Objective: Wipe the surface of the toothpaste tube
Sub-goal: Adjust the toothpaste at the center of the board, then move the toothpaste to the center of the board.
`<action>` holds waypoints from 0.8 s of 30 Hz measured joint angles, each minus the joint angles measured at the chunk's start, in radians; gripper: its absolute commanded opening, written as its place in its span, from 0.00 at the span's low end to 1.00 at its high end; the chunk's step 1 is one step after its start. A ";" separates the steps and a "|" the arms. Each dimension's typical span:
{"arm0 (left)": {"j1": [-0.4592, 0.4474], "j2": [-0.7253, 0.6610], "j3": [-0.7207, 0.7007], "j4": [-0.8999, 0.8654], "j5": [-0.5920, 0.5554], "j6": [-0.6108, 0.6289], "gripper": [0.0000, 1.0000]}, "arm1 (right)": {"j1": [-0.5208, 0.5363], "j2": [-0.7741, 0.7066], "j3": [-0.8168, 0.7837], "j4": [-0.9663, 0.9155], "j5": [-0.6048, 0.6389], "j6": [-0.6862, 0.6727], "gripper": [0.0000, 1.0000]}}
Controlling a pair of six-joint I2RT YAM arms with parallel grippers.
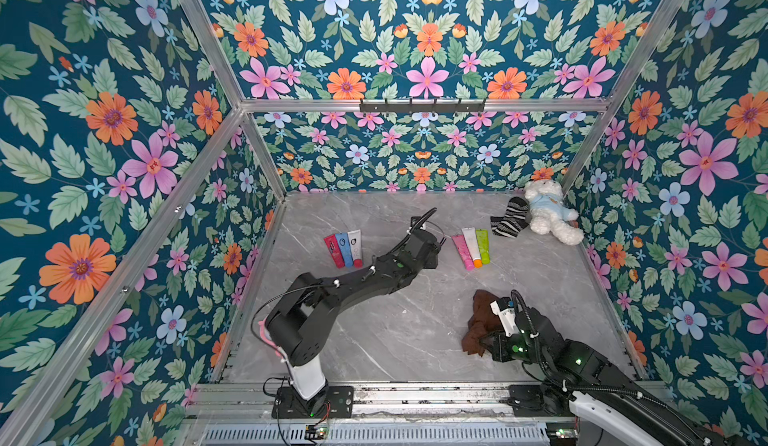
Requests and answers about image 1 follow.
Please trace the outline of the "pink Curaprox toothpaste tube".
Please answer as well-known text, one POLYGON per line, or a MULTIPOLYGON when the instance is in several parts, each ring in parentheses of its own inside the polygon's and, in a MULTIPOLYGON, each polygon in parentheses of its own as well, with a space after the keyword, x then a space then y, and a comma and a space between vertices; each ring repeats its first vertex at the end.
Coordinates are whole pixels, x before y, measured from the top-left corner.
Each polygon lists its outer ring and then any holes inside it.
POLYGON ((462 234, 458 234, 451 237, 453 244, 457 249, 457 253, 462 260, 462 263, 467 271, 471 271, 475 268, 474 260, 469 251, 465 237, 462 234))

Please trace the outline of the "brown cloth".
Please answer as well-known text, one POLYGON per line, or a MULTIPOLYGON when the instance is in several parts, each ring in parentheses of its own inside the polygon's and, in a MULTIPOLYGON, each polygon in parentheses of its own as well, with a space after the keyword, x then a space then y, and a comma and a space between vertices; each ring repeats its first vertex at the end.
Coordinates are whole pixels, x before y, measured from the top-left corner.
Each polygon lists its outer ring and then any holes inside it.
POLYGON ((468 331, 461 340, 462 351, 467 355, 482 357, 485 349, 481 346, 481 339, 490 333, 504 331, 501 320, 491 308, 491 304, 498 299, 498 296, 489 291, 481 289, 475 291, 468 331))

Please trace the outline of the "green Curaprox toothpaste tube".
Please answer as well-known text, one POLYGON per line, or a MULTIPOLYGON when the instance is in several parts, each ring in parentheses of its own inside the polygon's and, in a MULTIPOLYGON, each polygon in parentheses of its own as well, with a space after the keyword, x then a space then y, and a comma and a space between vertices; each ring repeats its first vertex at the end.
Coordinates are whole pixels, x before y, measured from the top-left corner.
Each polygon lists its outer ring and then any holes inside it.
POLYGON ((477 229, 476 239, 478 243, 481 263, 483 265, 487 265, 490 263, 488 231, 486 229, 477 229))

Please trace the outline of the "white tube orange cap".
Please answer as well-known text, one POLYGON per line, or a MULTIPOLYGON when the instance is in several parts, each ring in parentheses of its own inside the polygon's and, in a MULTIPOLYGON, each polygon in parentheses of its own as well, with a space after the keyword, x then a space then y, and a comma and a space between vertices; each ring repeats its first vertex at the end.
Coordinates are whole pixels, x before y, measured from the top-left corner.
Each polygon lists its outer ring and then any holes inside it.
POLYGON ((463 228, 462 235, 464 237, 468 251, 472 258, 474 267, 475 268, 482 267, 483 263, 482 263, 482 258, 479 250, 479 243, 477 240, 476 229, 472 227, 463 228))

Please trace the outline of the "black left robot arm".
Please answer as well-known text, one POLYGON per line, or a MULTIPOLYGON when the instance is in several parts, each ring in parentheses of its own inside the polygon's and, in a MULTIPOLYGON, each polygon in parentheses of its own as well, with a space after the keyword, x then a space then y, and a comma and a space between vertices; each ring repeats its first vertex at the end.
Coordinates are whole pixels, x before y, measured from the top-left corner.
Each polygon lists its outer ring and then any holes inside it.
POLYGON ((295 395, 308 402, 325 396, 328 381, 320 353, 338 317, 364 301, 408 287, 425 269, 435 269, 443 244, 418 228, 365 268, 323 278, 303 273, 295 279, 276 300, 259 333, 286 364, 295 395))

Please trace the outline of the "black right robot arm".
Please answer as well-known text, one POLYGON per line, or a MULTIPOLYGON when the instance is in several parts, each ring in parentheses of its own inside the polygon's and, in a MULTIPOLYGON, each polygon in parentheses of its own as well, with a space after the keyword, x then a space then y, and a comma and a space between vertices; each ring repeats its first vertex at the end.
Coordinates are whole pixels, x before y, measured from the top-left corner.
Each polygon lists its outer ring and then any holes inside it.
POLYGON ((686 418, 624 374, 591 346, 565 339, 532 311, 516 317, 517 331, 489 333, 480 345, 496 362, 541 370, 535 385, 508 387, 517 413, 574 416, 599 426, 627 445, 747 445, 686 418))

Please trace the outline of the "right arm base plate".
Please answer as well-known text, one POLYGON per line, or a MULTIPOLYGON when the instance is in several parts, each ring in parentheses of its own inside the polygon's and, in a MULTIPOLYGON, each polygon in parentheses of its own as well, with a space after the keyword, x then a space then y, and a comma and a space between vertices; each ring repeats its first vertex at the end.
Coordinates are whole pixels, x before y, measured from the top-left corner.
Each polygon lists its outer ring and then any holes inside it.
POLYGON ((569 396, 548 384, 512 384, 508 387, 509 405, 516 416, 566 417, 572 416, 569 396))

